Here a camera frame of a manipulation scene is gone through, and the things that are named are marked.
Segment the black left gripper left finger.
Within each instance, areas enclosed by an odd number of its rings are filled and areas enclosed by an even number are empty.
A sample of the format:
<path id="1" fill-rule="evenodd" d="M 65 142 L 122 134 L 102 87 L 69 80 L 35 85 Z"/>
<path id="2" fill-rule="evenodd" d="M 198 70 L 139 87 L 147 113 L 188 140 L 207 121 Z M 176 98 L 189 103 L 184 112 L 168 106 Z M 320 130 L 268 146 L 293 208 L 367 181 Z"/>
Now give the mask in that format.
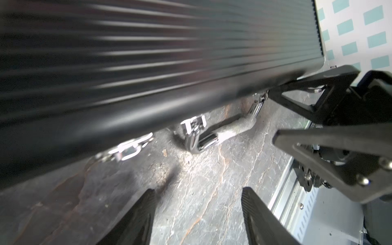
<path id="1" fill-rule="evenodd" d="M 98 244 L 149 245 L 156 206 L 156 192 L 148 189 Z"/>

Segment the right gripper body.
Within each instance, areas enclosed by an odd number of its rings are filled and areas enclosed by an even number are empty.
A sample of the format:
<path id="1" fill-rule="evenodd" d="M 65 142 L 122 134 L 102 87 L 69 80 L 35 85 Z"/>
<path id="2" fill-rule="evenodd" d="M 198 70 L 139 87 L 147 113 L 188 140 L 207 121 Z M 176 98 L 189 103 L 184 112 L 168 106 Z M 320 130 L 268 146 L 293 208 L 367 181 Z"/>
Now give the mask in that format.
<path id="1" fill-rule="evenodd" d="M 326 126 L 370 125 L 392 122 L 392 73 L 371 70 L 347 89 L 324 122 Z"/>

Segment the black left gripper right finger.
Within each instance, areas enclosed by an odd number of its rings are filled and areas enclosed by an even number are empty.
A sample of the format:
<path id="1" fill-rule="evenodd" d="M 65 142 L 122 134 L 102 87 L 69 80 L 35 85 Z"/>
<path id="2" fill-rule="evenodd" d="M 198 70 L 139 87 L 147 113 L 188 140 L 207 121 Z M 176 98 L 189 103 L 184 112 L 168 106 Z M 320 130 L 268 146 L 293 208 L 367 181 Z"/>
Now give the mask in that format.
<path id="1" fill-rule="evenodd" d="M 241 202 L 250 245 L 299 244 L 276 219 L 252 188 L 243 188 Z"/>

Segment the black poker case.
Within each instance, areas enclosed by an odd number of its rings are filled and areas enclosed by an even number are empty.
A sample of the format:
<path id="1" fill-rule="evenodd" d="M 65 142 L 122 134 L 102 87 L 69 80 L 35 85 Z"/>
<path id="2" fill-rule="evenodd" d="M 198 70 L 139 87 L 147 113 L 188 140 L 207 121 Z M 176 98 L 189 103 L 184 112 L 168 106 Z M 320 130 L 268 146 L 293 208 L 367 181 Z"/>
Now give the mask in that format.
<path id="1" fill-rule="evenodd" d="M 324 61 L 314 1 L 1 1 L 1 189 Z"/>

